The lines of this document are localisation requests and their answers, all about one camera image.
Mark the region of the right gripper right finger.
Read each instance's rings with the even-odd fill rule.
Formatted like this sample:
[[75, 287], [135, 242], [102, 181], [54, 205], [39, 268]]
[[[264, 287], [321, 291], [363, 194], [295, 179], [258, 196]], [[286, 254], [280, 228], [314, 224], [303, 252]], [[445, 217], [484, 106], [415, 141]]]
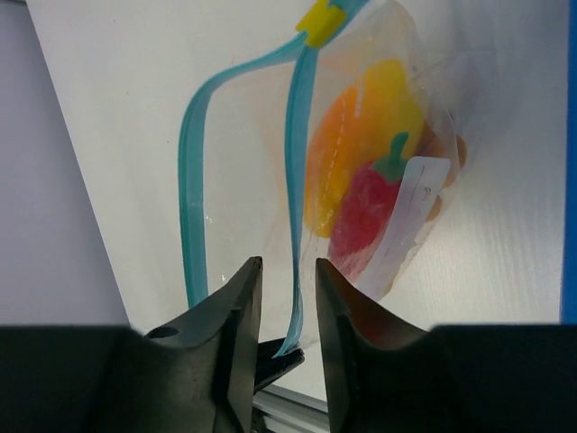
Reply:
[[450, 325], [383, 308], [326, 259], [316, 310], [333, 432], [573, 432], [576, 329]]

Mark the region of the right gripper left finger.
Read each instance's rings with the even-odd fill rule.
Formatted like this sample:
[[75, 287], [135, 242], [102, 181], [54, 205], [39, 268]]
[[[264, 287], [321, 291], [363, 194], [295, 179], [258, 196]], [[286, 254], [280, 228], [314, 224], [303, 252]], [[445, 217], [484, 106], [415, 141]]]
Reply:
[[262, 260], [194, 308], [128, 326], [4, 326], [4, 432], [247, 432]]

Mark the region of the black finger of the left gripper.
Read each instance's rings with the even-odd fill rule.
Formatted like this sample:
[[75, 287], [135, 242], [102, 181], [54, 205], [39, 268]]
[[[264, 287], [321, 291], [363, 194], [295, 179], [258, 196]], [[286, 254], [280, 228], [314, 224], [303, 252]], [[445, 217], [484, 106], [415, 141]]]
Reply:
[[259, 343], [254, 376], [255, 392], [262, 391], [304, 363], [304, 352], [298, 346], [289, 349], [284, 355], [276, 356], [282, 344], [283, 340], [269, 340]]

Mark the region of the red chili pepper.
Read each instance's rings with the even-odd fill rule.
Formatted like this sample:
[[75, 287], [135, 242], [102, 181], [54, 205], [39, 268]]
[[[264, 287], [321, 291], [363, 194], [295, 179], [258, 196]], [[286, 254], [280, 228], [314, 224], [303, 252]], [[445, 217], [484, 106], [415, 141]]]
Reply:
[[391, 219], [408, 163], [402, 156], [407, 142], [407, 132], [396, 134], [389, 154], [360, 167], [341, 200], [328, 258], [352, 281], [368, 265]]

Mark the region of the blue plastic tray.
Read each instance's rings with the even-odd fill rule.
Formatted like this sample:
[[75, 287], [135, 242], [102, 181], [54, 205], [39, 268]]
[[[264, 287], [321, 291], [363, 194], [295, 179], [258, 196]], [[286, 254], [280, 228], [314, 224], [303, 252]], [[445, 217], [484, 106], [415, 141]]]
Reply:
[[566, 180], [560, 323], [576, 325], [576, 1], [569, 2]]

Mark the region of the clear zip top bag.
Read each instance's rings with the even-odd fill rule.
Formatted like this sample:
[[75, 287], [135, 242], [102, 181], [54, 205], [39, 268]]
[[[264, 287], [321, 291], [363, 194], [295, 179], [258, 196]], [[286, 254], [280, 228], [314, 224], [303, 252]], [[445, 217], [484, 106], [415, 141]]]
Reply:
[[430, 47], [397, 1], [317, 1], [290, 41], [209, 78], [179, 131], [188, 305], [226, 260], [279, 257], [286, 353], [316, 340], [317, 258], [382, 299], [453, 196], [493, 58]]

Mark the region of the yellow mango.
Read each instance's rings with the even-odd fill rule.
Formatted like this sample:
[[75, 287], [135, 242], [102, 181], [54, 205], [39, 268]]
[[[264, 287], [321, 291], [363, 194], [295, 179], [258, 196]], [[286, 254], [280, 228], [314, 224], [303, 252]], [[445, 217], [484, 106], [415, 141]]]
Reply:
[[398, 133], [407, 132], [402, 156], [410, 158], [424, 127], [424, 110], [412, 95], [397, 59], [379, 60], [334, 100], [307, 149], [304, 223], [316, 236], [330, 236], [353, 174], [389, 154]]

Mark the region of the yellow ginger root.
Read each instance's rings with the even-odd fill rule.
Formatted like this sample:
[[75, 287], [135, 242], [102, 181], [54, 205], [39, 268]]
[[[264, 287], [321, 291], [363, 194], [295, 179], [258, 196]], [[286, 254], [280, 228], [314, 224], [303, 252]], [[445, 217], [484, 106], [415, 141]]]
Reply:
[[[459, 169], [461, 170], [466, 164], [468, 151], [467, 151], [467, 147], [466, 147], [464, 139], [459, 134], [456, 135], [456, 146], [457, 146], [457, 155], [458, 155], [458, 160], [459, 160]], [[445, 157], [444, 150], [440, 146], [437, 139], [434, 139], [426, 147], [424, 156], [435, 157], [435, 158], [444, 158]], [[455, 182], [455, 179], [456, 179], [456, 174], [453, 172], [453, 170], [449, 170], [449, 173], [447, 174], [447, 177], [444, 181], [443, 189], [447, 189], [450, 186], [452, 186]], [[434, 202], [433, 206], [431, 207], [431, 209], [427, 215], [426, 222], [432, 222], [439, 216], [441, 209], [442, 209], [442, 205], [443, 205], [443, 202], [442, 202], [441, 197], [437, 196], [435, 198], [435, 202]]]

